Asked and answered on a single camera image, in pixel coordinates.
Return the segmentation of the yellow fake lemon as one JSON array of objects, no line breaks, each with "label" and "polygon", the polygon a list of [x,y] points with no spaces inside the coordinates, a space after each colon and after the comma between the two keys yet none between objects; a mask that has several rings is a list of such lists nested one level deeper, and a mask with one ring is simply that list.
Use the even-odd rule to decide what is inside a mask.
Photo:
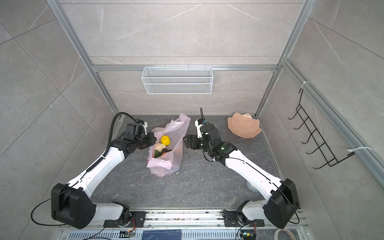
[{"label": "yellow fake lemon", "polygon": [[165,146],[169,146],[169,145],[171,144],[171,139],[170,139],[170,137],[167,136],[167,135],[163,135],[163,136],[161,137],[161,143],[162,143],[163,145],[165,145]]}]

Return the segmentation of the pink scalloped plate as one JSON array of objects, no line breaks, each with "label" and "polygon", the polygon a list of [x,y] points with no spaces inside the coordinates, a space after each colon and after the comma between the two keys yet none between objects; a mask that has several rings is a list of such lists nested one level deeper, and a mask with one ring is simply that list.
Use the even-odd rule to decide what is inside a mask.
[{"label": "pink scalloped plate", "polygon": [[228,118],[229,130],[244,139],[251,139],[262,132],[260,121],[252,118],[251,114],[235,113]]}]

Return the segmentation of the pink plastic bag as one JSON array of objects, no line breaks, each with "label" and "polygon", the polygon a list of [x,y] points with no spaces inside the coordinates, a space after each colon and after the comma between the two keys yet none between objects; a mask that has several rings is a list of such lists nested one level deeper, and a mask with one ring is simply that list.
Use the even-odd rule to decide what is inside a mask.
[{"label": "pink plastic bag", "polygon": [[171,144],[163,151],[164,156],[154,158],[155,145],[150,147],[147,158],[147,168],[151,174],[157,177],[164,177],[176,173],[182,163],[183,158],[183,138],[186,136],[191,118],[180,114],[176,120],[171,120],[164,128],[155,128],[152,130],[157,138],[156,143],[161,143],[161,137],[167,135],[171,139]]}]

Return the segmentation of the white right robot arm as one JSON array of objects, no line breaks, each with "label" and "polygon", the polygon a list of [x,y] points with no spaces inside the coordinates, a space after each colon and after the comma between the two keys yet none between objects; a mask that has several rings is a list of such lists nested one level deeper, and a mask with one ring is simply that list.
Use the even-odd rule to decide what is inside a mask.
[{"label": "white right robot arm", "polygon": [[224,142],[217,128],[204,118],[196,120],[196,135],[184,137],[187,148],[202,150],[211,162],[219,162],[243,177],[263,197],[262,201],[245,201],[238,207],[235,219],[241,225],[267,219],[283,229],[300,208],[297,188],[290,179],[281,180],[249,160],[236,146]]}]

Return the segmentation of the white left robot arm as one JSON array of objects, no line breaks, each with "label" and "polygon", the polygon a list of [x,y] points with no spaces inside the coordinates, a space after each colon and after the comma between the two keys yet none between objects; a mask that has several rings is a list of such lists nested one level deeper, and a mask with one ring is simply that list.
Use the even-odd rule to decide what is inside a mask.
[{"label": "white left robot arm", "polygon": [[91,196],[101,181],[135,150],[156,143],[154,133],[147,132],[147,122],[137,119],[129,123],[118,138],[86,170],[67,184],[57,184],[51,191],[52,219],[77,229],[93,222],[125,227],[132,222],[129,206],[119,203],[95,204]]}]

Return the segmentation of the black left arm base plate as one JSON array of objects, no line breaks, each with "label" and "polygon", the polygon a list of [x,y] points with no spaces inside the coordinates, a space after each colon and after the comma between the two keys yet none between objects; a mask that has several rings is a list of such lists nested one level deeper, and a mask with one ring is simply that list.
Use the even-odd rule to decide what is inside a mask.
[{"label": "black left arm base plate", "polygon": [[125,212],[118,220],[106,220],[103,227],[105,228],[143,228],[146,212]]}]

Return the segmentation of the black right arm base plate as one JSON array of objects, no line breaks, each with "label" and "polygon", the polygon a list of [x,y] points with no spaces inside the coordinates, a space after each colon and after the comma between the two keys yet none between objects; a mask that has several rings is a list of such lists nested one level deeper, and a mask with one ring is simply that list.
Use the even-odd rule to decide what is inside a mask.
[{"label": "black right arm base plate", "polygon": [[245,227],[250,225],[252,227],[264,227],[264,220],[248,220],[242,213],[236,211],[223,210],[221,212],[225,222],[225,227]]}]

